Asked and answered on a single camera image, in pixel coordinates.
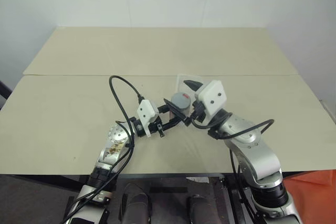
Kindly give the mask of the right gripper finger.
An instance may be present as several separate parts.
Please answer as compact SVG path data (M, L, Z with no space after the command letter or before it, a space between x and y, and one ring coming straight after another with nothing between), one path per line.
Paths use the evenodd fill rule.
M187 85L191 90L197 91L202 87L202 83L194 80L184 80L183 83Z
M167 100L167 99L163 99L165 104L168 106L169 110L175 114L176 117L178 117L186 126L189 126L191 123L191 119L186 116L181 110L180 108L175 105L173 102Z

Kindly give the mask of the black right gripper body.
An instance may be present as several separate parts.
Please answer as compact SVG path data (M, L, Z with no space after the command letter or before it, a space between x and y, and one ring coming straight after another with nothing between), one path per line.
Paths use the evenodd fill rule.
M195 124L196 121L203 123L206 117L204 104L200 101L194 101L192 107L193 110L190 115L191 123Z

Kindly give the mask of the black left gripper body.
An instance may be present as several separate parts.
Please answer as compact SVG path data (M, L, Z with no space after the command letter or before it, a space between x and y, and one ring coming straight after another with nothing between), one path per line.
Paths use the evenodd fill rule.
M150 123L150 133L159 133L160 137L165 136L163 132L162 120L159 116L157 116L156 119L152 123Z

